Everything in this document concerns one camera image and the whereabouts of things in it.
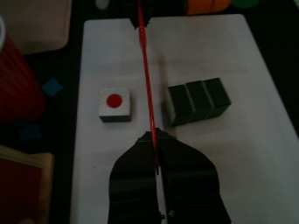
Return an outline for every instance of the red wire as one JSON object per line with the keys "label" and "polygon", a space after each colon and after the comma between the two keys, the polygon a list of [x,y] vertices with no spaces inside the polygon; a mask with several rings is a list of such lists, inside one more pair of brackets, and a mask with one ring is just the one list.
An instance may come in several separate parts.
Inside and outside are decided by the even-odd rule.
{"label": "red wire", "polygon": [[144,57],[144,79],[145,79],[149,123],[151,123],[152,141],[153,141],[155,170],[156,170],[156,173],[159,173],[159,152],[157,152],[157,137],[156,137],[156,130],[155,130],[155,109],[153,109],[149,69],[148,69],[147,53],[145,53],[145,25],[144,25],[144,13],[143,13],[143,7],[141,7],[141,0],[137,0],[137,21],[139,21],[139,38],[140,38],[140,45],[141,45],[141,51],[143,51],[143,57]]}

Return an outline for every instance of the dark green block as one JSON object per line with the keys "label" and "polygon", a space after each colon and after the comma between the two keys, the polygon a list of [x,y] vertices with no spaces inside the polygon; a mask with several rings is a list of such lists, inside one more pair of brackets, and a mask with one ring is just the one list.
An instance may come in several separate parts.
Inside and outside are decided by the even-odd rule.
{"label": "dark green block", "polygon": [[227,91],[222,85],[220,78],[205,80],[204,85],[214,103],[214,110],[211,111],[207,118],[212,118],[223,114],[231,102]]}
{"label": "dark green block", "polygon": [[184,85],[168,87],[169,99],[167,102],[167,112],[171,117],[172,126],[189,122],[193,114],[192,102]]}
{"label": "dark green block", "polygon": [[191,121],[196,122],[208,117],[212,111],[212,104],[200,80],[185,83],[185,87],[188,88],[192,105],[196,110]]}

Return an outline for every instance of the white board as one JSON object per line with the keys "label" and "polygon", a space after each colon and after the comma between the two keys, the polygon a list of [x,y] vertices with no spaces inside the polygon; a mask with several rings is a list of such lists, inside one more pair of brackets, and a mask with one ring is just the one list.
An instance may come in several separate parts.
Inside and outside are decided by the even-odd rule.
{"label": "white board", "polygon": [[[152,18],[147,48],[156,126],[216,165],[232,223],[299,223],[299,143],[246,19]],[[171,128],[168,86],[220,77],[232,105],[214,119]],[[132,122],[103,123],[101,88],[129,88]],[[127,19],[88,21],[81,52],[71,223],[107,223],[108,176],[149,130],[137,30]]]}

